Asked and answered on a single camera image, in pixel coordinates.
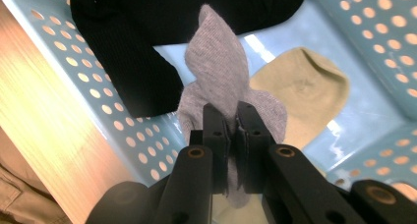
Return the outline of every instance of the basket hole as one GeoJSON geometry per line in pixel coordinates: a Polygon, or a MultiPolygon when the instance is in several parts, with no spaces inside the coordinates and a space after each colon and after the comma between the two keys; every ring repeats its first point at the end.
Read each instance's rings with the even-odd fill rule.
{"type": "Polygon", "coordinates": [[[37,18],[37,19],[39,19],[39,20],[44,20],[45,18],[42,16],[42,14],[40,14],[38,11],[36,11],[36,10],[30,10],[30,12],[31,12],[31,14],[35,17],[35,18],[37,18]]]}
{"type": "Polygon", "coordinates": [[[148,158],[143,153],[139,153],[138,157],[139,157],[139,161],[141,161],[143,164],[147,164],[148,163],[148,158]]]}
{"type": "Polygon", "coordinates": [[[137,132],[136,133],[136,137],[138,137],[138,139],[140,141],[145,141],[145,135],[143,133],[141,133],[141,132],[137,132]]]}
{"type": "Polygon", "coordinates": [[[410,200],[417,201],[417,190],[415,188],[405,183],[394,183],[392,186],[410,200]]]}
{"type": "Polygon", "coordinates": [[[344,219],[343,215],[341,215],[337,211],[333,211],[333,210],[327,211],[326,212],[326,218],[331,223],[345,223],[345,219],[344,219]]]}
{"type": "Polygon", "coordinates": [[[150,170],[150,175],[153,177],[154,180],[156,180],[156,181],[159,180],[159,173],[156,170],[151,169],[150,170]]]}
{"type": "Polygon", "coordinates": [[[130,138],[130,137],[126,138],[126,144],[130,147],[135,147],[136,146],[135,140],[133,138],[130,138]]]}

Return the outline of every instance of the bolt hole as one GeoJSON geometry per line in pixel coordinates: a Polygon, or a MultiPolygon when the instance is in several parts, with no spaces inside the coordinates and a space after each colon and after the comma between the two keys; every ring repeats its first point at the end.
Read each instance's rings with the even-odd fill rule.
{"type": "Polygon", "coordinates": [[[200,148],[192,148],[188,150],[188,156],[192,158],[200,158],[205,155],[205,152],[200,148]]]}
{"type": "Polygon", "coordinates": [[[379,187],[368,187],[366,189],[366,192],[368,193],[368,196],[370,196],[371,198],[373,198],[374,200],[384,203],[384,204],[395,204],[396,203],[396,198],[395,196],[382,188],[379,187]]]}
{"type": "Polygon", "coordinates": [[[326,218],[331,222],[331,223],[345,223],[344,217],[343,215],[341,215],[340,213],[336,212],[336,211],[328,211],[326,213],[326,218]]]}
{"type": "Polygon", "coordinates": [[[189,215],[185,212],[174,212],[171,215],[171,224],[187,223],[189,215]]]}
{"type": "Polygon", "coordinates": [[[295,155],[294,150],[286,147],[280,147],[276,150],[276,153],[281,155],[282,157],[292,157],[295,155]]]}

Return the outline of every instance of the perforated basket wall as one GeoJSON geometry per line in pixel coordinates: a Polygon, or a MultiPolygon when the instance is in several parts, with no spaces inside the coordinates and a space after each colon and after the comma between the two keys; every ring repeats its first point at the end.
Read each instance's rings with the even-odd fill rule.
{"type": "MultiPolygon", "coordinates": [[[[70,0],[3,0],[137,181],[170,173],[185,146],[175,113],[132,118],[77,31],[70,0]]],[[[417,187],[417,6],[415,0],[306,0],[288,22],[240,37],[253,75],[288,49],[305,46],[350,79],[346,106],[305,154],[346,189],[372,178],[417,187]]],[[[186,44],[156,49],[194,77],[186,44]]]]}

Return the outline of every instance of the beige sock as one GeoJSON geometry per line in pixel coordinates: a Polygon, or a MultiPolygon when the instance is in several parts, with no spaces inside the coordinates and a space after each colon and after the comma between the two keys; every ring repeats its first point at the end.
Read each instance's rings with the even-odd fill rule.
{"type": "Polygon", "coordinates": [[[304,47],[289,50],[262,67],[251,79],[284,103],[288,119],[284,143],[302,149],[344,106],[347,77],[331,62],[304,47]]]}

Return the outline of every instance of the sock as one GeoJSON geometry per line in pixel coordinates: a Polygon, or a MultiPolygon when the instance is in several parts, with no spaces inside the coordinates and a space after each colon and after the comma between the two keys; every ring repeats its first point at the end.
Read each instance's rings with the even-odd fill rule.
{"type": "Polygon", "coordinates": [[[175,111],[183,89],[176,69],[131,27],[118,2],[71,0],[78,30],[133,117],[175,111]]]}
{"type": "MultiPolygon", "coordinates": [[[[285,107],[269,93],[249,88],[246,55],[236,35],[208,5],[202,7],[199,23],[185,54],[196,81],[185,87],[177,111],[186,141],[190,130],[203,129],[203,106],[207,103],[222,113],[233,135],[238,101],[246,101],[257,107],[275,141],[282,142],[285,107]]],[[[237,186],[234,158],[229,158],[228,170],[228,200],[233,206],[242,207],[249,197],[237,186]]]]}
{"type": "Polygon", "coordinates": [[[251,77],[251,87],[266,90],[286,106],[284,143],[302,149],[343,108],[348,78],[330,59],[305,47],[291,49],[251,77]]]}

